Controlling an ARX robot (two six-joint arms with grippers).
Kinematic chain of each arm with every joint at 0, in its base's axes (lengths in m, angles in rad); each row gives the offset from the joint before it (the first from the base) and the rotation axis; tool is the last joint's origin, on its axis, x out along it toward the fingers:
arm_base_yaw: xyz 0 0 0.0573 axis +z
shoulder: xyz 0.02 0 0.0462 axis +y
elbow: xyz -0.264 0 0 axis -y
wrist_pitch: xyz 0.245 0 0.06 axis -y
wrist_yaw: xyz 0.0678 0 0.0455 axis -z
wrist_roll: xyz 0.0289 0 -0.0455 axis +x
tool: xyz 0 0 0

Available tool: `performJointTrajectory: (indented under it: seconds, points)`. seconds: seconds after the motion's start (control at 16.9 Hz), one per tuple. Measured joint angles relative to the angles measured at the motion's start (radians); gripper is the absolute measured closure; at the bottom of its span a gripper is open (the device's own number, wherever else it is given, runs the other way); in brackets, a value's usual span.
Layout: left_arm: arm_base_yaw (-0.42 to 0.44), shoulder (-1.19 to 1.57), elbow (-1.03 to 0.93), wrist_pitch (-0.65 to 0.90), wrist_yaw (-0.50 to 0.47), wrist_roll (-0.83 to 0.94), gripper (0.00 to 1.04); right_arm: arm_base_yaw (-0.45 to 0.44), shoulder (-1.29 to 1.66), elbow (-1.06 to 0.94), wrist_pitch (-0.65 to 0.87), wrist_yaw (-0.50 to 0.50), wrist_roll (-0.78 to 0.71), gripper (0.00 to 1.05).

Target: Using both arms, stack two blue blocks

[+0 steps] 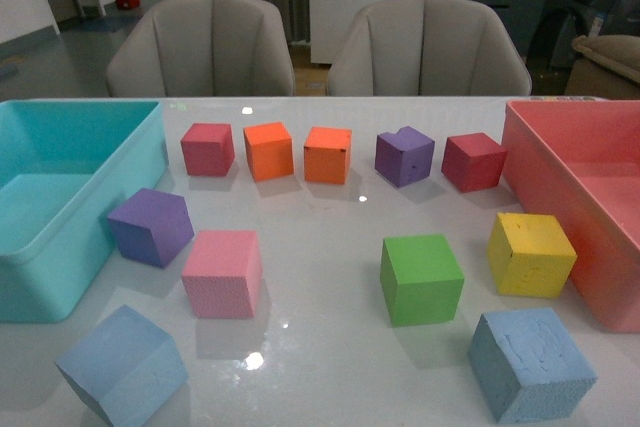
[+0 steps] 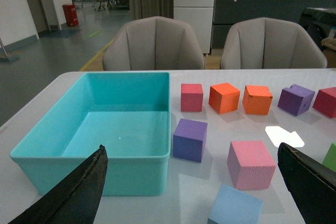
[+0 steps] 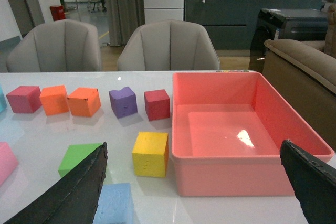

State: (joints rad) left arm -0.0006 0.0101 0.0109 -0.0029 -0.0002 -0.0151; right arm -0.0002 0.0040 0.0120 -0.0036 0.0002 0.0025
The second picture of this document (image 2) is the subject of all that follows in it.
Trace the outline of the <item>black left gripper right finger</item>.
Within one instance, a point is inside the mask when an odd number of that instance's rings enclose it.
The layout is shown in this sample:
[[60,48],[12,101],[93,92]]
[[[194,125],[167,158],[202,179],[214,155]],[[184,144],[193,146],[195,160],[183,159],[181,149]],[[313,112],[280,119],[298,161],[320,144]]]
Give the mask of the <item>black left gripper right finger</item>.
[[335,223],[335,172],[282,142],[278,167],[305,223]]

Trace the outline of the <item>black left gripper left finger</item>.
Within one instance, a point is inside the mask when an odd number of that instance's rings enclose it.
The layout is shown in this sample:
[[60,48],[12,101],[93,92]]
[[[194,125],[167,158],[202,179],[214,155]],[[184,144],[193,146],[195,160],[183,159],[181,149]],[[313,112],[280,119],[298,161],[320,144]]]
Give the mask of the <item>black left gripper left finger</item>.
[[107,168],[107,151],[100,145],[46,195],[10,223],[93,223]]

